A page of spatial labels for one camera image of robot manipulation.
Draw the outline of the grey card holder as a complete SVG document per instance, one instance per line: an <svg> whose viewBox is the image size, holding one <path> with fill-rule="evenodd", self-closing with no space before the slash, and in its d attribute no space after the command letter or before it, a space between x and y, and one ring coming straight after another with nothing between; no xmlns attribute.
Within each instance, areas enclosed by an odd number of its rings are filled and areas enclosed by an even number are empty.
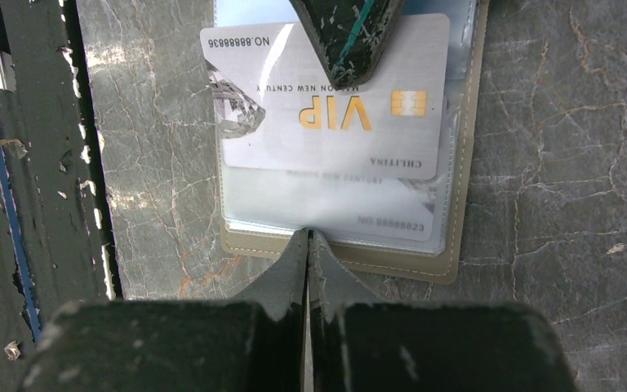
<svg viewBox="0 0 627 392"><path fill-rule="evenodd" d="M221 244L227 252L275 259L281 256L297 230L311 229L322 234L334 256L351 270L439 283L449 283L455 278L465 203L465 185L460 182L460 178L469 170L474 106L488 4L485 1L404 2L400 19L404 16L443 14L450 21L438 170L429 180L370 177L398 179L425 198L426 206L434 213L434 228L430 238L424 242L385 237L367 241L308 226L278 229L227 219L222 203L222 171L224 167L230 166L222 158L216 125ZM301 24L290 1L221 1L217 11L216 25L212 28ZM390 44L393 33L385 48Z"/></svg>

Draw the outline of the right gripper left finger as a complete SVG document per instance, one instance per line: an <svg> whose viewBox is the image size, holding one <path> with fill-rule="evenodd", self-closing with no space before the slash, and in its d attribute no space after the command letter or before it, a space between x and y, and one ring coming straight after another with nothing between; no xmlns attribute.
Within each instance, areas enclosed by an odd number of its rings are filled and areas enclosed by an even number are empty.
<svg viewBox="0 0 627 392"><path fill-rule="evenodd" d="M22 391L300 391L309 233L228 300L71 302Z"/></svg>

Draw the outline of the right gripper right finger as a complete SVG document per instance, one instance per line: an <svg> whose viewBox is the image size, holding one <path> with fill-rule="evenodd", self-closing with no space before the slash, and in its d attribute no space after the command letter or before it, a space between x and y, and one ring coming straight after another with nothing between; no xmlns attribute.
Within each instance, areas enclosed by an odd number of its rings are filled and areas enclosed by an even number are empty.
<svg viewBox="0 0 627 392"><path fill-rule="evenodd" d="M381 301L308 233L316 391L573 391L555 330L505 301Z"/></svg>

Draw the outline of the card inside holder sleeve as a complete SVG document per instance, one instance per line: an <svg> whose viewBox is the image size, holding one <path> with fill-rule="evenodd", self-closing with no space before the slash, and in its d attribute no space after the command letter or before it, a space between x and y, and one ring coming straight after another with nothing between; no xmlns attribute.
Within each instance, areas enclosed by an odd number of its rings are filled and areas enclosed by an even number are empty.
<svg viewBox="0 0 627 392"><path fill-rule="evenodd" d="M305 226L358 240L428 240L434 213L398 179L224 167L227 219L278 229Z"/></svg>

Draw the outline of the grey credit card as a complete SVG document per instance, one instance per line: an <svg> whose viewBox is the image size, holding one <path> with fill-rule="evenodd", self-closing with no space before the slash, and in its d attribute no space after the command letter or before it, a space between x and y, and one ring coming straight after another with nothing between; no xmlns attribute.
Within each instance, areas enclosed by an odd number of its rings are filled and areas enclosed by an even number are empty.
<svg viewBox="0 0 627 392"><path fill-rule="evenodd" d="M299 23L204 29L224 163L433 178L449 32L443 14L402 17L371 78L336 89Z"/></svg>

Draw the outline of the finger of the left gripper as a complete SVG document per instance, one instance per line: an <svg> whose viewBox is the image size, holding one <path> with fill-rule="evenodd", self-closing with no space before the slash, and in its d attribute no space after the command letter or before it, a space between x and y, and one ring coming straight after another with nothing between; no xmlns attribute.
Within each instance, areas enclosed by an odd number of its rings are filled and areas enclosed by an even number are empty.
<svg viewBox="0 0 627 392"><path fill-rule="evenodd" d="M371 79L402 15L402 0L291 0L331 86Z"/></svg>

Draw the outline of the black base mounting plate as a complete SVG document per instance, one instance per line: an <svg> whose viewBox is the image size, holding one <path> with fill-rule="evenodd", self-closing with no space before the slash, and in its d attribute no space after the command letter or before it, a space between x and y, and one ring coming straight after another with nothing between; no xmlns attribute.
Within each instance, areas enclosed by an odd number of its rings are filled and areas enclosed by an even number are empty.
<svg viewBox="0 0 627 392"><path fill-rule="evenodd" d="M120 297L75 1L0 1L0 391L71 301Z"/></svg>

